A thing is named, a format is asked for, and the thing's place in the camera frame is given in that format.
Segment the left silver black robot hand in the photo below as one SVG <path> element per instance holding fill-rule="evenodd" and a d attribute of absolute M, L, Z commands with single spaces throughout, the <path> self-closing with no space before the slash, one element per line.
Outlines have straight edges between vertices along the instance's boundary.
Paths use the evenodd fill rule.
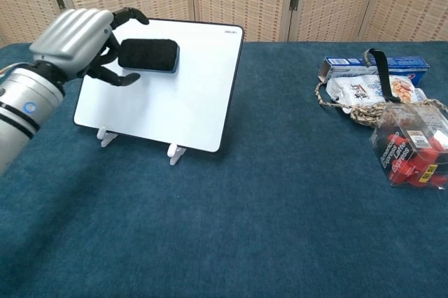
<path fill-rule="evenodd" d="M 57 87 L 84 76 L 118 87 L 131 85 L 139 74 L 119 76 L 105 67 L 120 54 L 113 31 L 131 19 L 149 24 L 136 8 L 66 10 L 29 47 L 35 61 L 31 67 Z"/>

